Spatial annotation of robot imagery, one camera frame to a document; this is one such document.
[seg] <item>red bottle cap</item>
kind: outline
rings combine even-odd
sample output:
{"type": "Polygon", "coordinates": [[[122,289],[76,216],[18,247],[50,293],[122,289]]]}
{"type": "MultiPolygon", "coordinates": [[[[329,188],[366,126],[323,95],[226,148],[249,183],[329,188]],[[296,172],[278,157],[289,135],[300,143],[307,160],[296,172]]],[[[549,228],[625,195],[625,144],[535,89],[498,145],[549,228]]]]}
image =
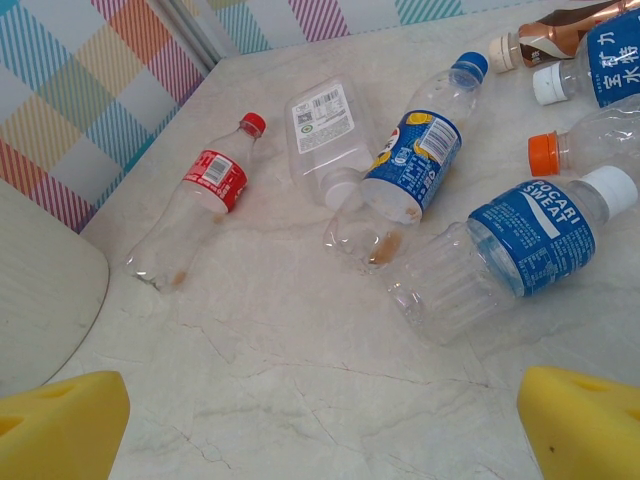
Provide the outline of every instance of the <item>red bottle cap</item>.
{"type": "Polygon", "coordinates": [[[242,118],[242,120],[240,121],[240,125],[246,126],[247,124],[249,124],[251,127],[253,127],[253,129],[258,131],[257,135],[252,132],[249,132],[249,133],[252,133],[254,137],[262,136],[264,131],[267,129],[267,122],[265,122],[264,118],[262,118],[257,113],[249,112],[242,118]]]}

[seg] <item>pastel plaid wall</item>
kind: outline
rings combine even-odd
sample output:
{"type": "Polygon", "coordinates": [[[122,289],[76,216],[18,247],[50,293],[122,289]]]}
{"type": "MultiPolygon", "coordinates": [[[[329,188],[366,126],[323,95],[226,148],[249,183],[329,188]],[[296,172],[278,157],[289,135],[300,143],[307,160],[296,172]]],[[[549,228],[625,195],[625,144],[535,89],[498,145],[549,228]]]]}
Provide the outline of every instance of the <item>pastel plaid wall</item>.
{"type": "Polygon", "coordinates": [[[222,56],[315,42],[536,0],[183,0],[222,56]]]}
{"type": "Polygon", "coordinates": [[[151,0],[0,0],[0,178],[80,231],[203,80],[187,51],[151,0]]]}

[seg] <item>bottle label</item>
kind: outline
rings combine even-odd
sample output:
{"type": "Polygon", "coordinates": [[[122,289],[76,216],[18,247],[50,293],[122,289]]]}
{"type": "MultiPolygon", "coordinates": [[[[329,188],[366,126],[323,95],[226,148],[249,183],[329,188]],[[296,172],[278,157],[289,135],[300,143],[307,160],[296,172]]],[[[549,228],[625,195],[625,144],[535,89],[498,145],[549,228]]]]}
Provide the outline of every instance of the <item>bottle label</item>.
{"type": "Polygon", "coordinates": [[[587,35],[593,90],[600,107],[640,93],[640,15],[632,10],[587,35]]]}
{"type": "Polygon", "coordinates": [[[609,0],[585,7],[555,10],[537,22],[522,25],[518,37],[524,63],[534,67],[543,62],[574,57],[580,40],[587,32],[625,8],[623,2],[609,0]]]}
{"type": "Polygon", "coordinates": [[[408,112],[365,178],[386,180],[427,208],[462,146],[453,123],[434,112],[408,112]]]}
{"type": "Polygon", "coordinates": [[[213,150],[203,151],[184,179],[203,186],[227,206],[230,212],[247,185],[247,175],[229,157],[213,150]]]}
{"type": "Polygon", "coordinates": [[[291,109],[300,154],[310,152],[354,129],[341,84],[291,109]]]}
{"type": "Polygon", "coordinates": [[[507,251],[525,296],[586,265],[596,251],[593,233],[578,207],[558,187],[530,180],[475,210],[507,251]]]}

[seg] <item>blue bottle label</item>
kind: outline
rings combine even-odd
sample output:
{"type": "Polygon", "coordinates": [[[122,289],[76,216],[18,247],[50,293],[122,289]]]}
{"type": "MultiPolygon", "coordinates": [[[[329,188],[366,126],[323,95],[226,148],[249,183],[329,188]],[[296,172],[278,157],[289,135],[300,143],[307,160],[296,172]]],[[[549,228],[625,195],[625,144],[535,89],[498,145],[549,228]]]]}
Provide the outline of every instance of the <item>blue bottle label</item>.
{"type": "Polygon", "coordinates": [[[640,15],[626,12],[587,35],[593,90],[600,107],[640,93],[640,15]]]}
{"type": "Polygon", "coordinates": [[[424,212],[461,146],[453,123],[434,112],[413,110],[402,117],[365,178],[397,185],[424,212]]]}
{"type": "Polygon", "coordinates": [[[513,260],[525,296],[586,265],[596,242],[578,207],[545,180],[530,180],[475,210],[513,260]]]}

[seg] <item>clear plastic bottle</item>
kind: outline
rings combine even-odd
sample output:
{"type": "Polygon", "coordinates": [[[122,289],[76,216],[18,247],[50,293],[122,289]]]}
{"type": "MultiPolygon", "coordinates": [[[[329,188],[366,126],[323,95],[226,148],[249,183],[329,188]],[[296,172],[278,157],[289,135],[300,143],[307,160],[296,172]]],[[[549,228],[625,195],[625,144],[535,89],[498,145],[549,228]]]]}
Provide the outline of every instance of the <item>clear plastic bottle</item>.
{"type": "Polygon", "coordinates": [[[573,58],[585,33],[599,23],[640,6],[640,0],[570,2],[573,7],[551,12],[522,25],[489,44],[491,69],[497,73],[520,66],[535,67],[553,60],[573,58]]]}
{"type": "Polygon", "coordinates": [[[596,110],[568,132],[529,139],[529,165],[534,176],[556,175],[561,171],[584,175],[614,154],[621,154],[618,161],[628,163],[618,165],[609,161],[609,165],[620,166],[630,174],[640,171],[640,94],[596,110]]]}
{"type": "Polygon", "coordinates": [[[637,180],[607,165],[522,183],[386,269],[388,291],[419,335],[448,343],[586,265],[597,231],[636,203],[637,180]]]}
{"type": "Polygon", "coordinates": [[[291,178],[311,202],[337,210],[377,153],[367,104],[336,75],[293,97],[284,114],[291,178]]]}
{"type": "Polygon", "coordinates": [[[469,132],[487,60],[462,55],[427,80],[409,102],[373,167],[329,223],[324,243],[365,271],[407,246],[469,132]]]}
{"type": "Polygon", "coordinates": [[[125,270],[163,293],[185,280],[198,246],[211,236],[247,184],[254,143],[266,129],[248,113],[238,129],[202,151],[149,233],[127,256],[125,270]]]}
{"type": "Polygon", "coordinates": [[[541,105],[585,96],[600,107],[640,93],[640,18],[628,11],[587,33],[573,61],[564,60],[533,75],[541,105]]]}

